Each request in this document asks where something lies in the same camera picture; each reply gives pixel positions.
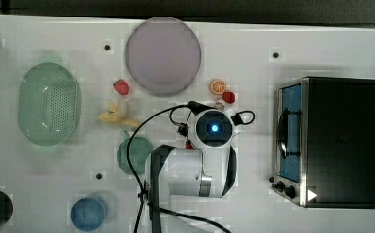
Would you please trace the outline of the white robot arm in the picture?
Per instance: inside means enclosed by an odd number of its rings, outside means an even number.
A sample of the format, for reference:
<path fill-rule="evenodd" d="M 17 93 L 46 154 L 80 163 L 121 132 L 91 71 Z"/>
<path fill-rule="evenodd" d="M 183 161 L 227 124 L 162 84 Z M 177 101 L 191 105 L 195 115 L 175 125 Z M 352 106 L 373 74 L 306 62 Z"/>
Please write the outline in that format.
<path fill-rule="evenodd" d="M 150 233 L 171 233 L 167 217 L 186 218 L 171 209 L 172 196 L 222 198 L 233 187 L 237 155 L 232 140 L 245 124 L 232 110 L 193 110 L 187 138 L 191 147 L 161 145 L 146 161 Z"/>

